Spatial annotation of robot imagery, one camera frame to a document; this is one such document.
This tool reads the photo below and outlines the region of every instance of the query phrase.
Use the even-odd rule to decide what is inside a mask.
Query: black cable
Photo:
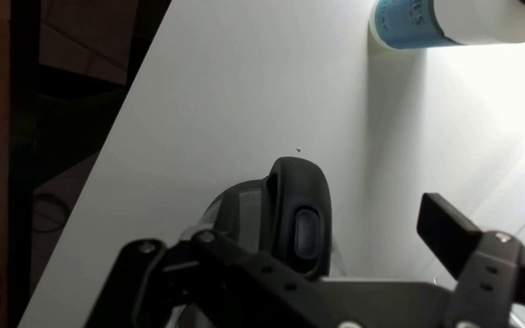
[[[42,202],[42,203],[49,203],[52,204],[62,211],[62,216],[64,219],[62,221],[56,220],[54,218],[51,218],[49,215],[43,214],[41,212],[38,212],[36,208],[36,203]],[[52,228],[52,229],[37,229],[34,226],[31,227],[32,231],[37,233],[53,233],[56,231],[59,231],[61,229],[64,229],[66,226],[66,223],[68,222],[68,218],[70,217],[70,207],[64,201],[62,201],[60,198],[58,198],[56,195],[52,195],[49,193],[43,193],[39,195],[34,196],[34,214],[41,216],[42,218],[45,218],[47,220],[50,220],[56,224],[59,224],[59,226]]]

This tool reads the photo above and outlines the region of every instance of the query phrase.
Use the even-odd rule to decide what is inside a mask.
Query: white tabletop
[[[285,155],[325,172],[349,274],[414,277],[421,193],[471,214],[523,152],[525,45],[384,51],[371,5],[174,0],[21,327],[81,326],[122,245]]]

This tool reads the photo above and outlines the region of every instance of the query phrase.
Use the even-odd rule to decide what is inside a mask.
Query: dark button
[[[319,216],[306,208],[295,214],[295,254],[302,260],[315,259],[319,253]]]

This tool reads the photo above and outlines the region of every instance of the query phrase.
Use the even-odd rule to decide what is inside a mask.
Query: screw
[[[512,237],[510,235],[506,235],[503,232],[497,232],[495,234],[495,237],[499,239],[502,243],[507,243],[508,241],[512,240]]]
[[[139,251],[145,254],[151,253],[152,251],[155,251],[155,245],[149,241],[143,241],[143,243],[139,245]]]
[[[357,322],[353,321],[344,321],[340,323],[337,328],[362,328]]]
[[[210,231],[204,231],[198,236],[198,238],[204,243],[209,243],[210,241],[213,241],[215,237]]]
[[[480,327],[474,324],[473,322],[460,321],[460,322],[457,322],[457,325],[455,326],[455,328],[480,328]]]

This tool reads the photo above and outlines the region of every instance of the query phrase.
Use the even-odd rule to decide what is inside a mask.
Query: blue label
[[[375,25],[380,38],[396,49],[454,46],[435,16],[435,0],[380,0]]]

